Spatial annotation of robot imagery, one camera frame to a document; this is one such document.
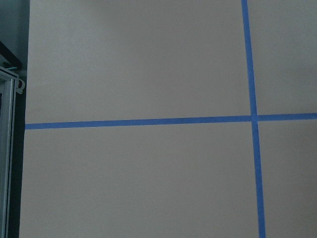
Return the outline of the aluminium table frame rail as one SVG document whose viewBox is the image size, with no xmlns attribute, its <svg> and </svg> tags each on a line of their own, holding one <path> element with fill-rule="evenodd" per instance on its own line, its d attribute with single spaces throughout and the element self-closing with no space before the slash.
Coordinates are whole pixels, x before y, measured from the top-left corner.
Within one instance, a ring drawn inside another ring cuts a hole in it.
<svg viewBox="0 0 317 238">
<path fill-rule="evenodd" d="M 0 68 L 0 236 L 8 237 L 16 84 L 19 76 Z"/>
</svg>

